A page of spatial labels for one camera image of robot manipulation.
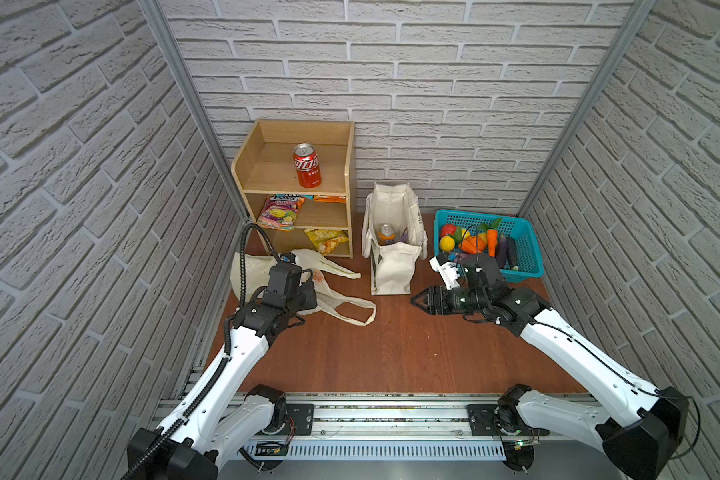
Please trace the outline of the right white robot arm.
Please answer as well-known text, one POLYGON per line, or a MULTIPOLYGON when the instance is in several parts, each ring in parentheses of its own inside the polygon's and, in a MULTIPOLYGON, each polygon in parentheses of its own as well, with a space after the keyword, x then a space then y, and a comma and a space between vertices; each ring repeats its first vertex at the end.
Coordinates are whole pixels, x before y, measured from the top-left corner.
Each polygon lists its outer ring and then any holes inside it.
POLYGON ((660 389, 609 357, 577 332, 544 298, 511 287, 495 258, 467 255, 459 262, 441 253, 430 260, 443 280, 411 299, 432 316, 459 315, 492 324, 544 353, 583 386, 598 409, 553 398, 517 384, 498 400, 496 428, 505 435, 539 429, 561 434, 602 453, 631 479, 655 479, 683 441, 689 398, 660 389))

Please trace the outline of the thin cream plastic bag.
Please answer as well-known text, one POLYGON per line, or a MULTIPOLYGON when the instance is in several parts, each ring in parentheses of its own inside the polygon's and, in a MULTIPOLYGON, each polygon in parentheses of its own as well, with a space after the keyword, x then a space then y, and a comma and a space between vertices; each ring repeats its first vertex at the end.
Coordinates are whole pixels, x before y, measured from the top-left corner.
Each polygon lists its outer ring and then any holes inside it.
MULTIPOLYGON (((297 265, 313 271, 313 283, 315 285, 317 298, 316 307, 302 310, 299 312, 300 315, 304 316, 323 312, 338 320, 360 327, 370 325, 375 320, 377 308, 373 302, 362 298, 347 297, 334 291, 328 285, 325 278, 325 274, 333 274, 356 280, 361 277, 360 273, 342 267, 314 250, 295 249, 292 250, 292 253, 295 255, 295 263, 297 265), (369 310, 370 314, 366 319, 356 319, 345 316, 338 311, 339 307, 344 304, 369 310)), ((236 253, 230 271, 230 282, 235 296, 243 303, 249 301, 257 288, 267 285, 269 270, 275 263, 276 260, 269 255, 245 255, 246 293, 245 296, 242 297, 242 261, 240 254, 236 253)))

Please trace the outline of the orange toy carrot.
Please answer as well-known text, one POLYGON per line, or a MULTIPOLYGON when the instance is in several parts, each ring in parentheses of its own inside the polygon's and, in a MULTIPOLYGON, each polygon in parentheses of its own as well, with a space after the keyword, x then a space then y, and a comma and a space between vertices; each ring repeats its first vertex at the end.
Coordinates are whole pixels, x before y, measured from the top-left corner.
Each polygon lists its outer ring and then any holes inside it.
POLYGON ((485 233, 485 252, 491 257, 495 257, 498 250, 499 233, 495 229, 488 229, 485 233))

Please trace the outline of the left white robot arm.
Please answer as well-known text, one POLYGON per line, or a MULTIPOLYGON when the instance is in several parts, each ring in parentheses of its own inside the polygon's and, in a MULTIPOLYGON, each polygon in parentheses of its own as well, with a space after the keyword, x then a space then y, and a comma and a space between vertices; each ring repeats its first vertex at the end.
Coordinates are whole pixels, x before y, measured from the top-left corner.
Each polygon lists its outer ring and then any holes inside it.
POLYGON ((229 402, 291 320, 316 305, 313 273, 291 261, 269 270, 266 286, 227 319, 224 345, 190 393, 153 430, 128 443, 126 479, 215 479, 256 433, 269 428, 283 393, 266 387, 248 395, 232 415, 229 402))

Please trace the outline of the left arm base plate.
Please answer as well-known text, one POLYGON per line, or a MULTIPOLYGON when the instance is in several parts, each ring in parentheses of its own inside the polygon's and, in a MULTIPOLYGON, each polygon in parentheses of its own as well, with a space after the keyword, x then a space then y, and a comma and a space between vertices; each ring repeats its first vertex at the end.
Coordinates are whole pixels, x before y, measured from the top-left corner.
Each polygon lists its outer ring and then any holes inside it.
POLYGON ((275 435, 310 436, 315 417, 315 405, 311 403, 286 403, 276 411, 274 419, 279 422, 275 435))

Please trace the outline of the orange Fanta can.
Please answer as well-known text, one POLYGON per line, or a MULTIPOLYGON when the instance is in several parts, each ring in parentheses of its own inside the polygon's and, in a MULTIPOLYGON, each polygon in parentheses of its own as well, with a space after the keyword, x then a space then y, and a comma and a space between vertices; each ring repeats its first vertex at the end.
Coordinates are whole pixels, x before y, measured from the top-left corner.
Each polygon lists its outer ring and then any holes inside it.
POLYGON ((392 245, 398 240, 398 232, 394 225, 389 223, 382 223, 378 226, 377 230, 378 243, 380 245, 392 245))

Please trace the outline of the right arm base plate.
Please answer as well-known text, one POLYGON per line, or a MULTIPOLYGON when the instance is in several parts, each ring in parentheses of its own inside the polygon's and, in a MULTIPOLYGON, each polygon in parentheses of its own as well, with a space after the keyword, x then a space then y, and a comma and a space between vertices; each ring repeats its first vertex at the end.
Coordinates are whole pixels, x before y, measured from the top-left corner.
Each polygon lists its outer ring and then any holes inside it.
POLYGON ((550 435, 547 429, 528 427, 516 414, 506 413, 496 404, 469 404, 466 411, 471 433, 475 437, 550 435))

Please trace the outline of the canvas tote bag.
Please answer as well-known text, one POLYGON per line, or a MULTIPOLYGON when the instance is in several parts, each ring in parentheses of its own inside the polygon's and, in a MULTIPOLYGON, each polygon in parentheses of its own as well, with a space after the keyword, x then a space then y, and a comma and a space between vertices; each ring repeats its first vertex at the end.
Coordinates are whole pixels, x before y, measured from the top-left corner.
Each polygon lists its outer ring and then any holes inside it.
POLYGON ((418 196, 408 183, 375 184, 366 197, 362 222, 362 255, 371 262, 370 288, 376 296, 408 295, 416 262, 427 256, 428 236, 418 196), (382 223, 408 229, 407 243, 380 245, 376 230, 382 223))

